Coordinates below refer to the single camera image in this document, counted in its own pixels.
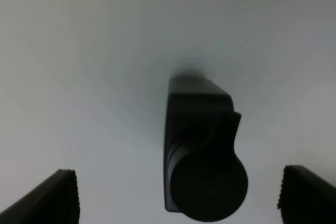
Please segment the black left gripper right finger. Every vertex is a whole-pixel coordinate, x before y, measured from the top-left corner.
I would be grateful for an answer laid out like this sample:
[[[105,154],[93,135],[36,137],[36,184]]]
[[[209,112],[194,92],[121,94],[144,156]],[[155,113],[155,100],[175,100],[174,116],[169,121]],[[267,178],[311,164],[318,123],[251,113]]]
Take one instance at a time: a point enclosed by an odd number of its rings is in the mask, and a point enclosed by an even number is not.
[[[284,168],[278,209],[283,223],[335,223],[335,186],[302,165]]]

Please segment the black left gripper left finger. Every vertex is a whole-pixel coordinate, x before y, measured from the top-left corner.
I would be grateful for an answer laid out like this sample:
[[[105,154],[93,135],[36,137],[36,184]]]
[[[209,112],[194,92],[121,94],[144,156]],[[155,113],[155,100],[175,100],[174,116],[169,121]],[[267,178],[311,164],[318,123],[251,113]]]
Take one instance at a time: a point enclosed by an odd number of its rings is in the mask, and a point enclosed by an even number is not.
[[[1,223],[79,223],[76,172],[59,169],[1,212]]]

